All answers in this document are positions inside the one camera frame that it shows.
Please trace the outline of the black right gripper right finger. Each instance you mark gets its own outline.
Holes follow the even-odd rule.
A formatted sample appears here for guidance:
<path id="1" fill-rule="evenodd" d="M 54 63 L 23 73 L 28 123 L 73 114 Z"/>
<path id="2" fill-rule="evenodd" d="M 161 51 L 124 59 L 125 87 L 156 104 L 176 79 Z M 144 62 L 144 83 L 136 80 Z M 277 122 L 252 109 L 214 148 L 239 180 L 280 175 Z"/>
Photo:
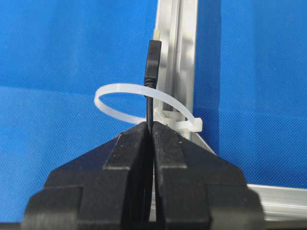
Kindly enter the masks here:
<path id="1" fill-rule="evenodd" d="M 261 230 L 259 195 L 242 171 L 155 122 L 156 217 L 165 230 Z"/>

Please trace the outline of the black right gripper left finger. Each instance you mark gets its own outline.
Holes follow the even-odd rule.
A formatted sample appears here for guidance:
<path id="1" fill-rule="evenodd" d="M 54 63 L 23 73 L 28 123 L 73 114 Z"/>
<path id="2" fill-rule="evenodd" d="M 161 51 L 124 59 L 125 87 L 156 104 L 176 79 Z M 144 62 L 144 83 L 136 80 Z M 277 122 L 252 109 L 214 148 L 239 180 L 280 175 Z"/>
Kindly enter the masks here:
<path id="1" fill-rule="evenodd" d="M 54 169 L 33 195 L 23 230 L 130 230 L 149 220 L 147 124 Z"/>

